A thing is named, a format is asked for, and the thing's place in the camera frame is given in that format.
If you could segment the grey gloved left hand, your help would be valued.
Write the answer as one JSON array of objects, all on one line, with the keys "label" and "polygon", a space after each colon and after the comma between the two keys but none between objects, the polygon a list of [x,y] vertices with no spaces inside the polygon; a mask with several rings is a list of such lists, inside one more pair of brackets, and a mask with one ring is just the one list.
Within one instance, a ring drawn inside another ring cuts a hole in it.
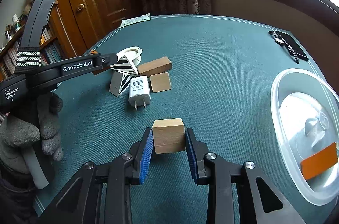
[{"label": "grey gloved left hand", "polygon": [[21,150],[42,141],[42,151],[53,160],[63,158],[59,113],[63,100],[55,93],[49,92],[37,99],[39,127],[21,120],[10,113],[1,124],[1,161],[10,170],[28,174],[29,168]]}]

